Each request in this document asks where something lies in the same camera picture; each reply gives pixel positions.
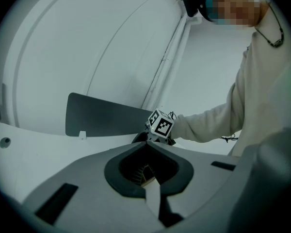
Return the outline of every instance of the person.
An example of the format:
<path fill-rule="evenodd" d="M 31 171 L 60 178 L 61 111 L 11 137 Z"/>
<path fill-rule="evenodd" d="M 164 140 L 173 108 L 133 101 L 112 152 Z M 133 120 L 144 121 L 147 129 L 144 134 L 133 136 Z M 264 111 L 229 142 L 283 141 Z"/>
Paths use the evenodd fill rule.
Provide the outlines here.
<path fill-rule="evenodd" d="M 269 92 L 291 65 L 291 29 L 272 1 L 199 0 L 202 15 L 217 24 L 255 27 L 251 44 L 231 86 L 226 103 L 199 115 L 179 115 L 170 138 L 200 143 L 242 130 L 231 155 L 281 131 L 283 124 L 269 100 Z"/>

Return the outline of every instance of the white sweater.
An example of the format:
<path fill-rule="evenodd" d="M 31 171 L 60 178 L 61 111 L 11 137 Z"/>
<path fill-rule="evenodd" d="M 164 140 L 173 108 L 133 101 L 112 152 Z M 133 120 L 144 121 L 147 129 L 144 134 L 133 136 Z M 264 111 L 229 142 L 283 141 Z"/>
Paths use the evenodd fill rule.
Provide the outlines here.
<path fill-rule="evenodd" d="M 199 115 L 179 115 L 171 131 L 172 139 L 182 137 L 209 142 L 242 130 L 232 151 L 232 155 L 241 156 L 246 146 L 260 143 L 266 136 L 286 127 L 279 115 L 283 112 L 276 109 L 270 93 L 278 86 L 276 83 L 280 83 L 278 80 L 284 70 L 291 66 L 291 29 L 277 6 L 271 3 L 271 7 L 284 31 L 283 45 L 273 48 L 260 33 L 254 32 L 226 103 Z M 256 28 L 272 43 L 281 38 L 270 8 Z"/>

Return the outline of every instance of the white curved wall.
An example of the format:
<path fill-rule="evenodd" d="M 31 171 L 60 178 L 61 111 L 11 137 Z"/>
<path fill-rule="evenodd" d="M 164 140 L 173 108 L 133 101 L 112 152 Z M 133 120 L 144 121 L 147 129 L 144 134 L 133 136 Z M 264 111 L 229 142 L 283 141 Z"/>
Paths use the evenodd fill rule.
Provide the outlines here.
<path fill-rule="evenodd" d="M 176 0 L 40 0 L 1 70 L 8 123 L 65 134 L 71 92 L 140 107 L 180 16 Z"/>

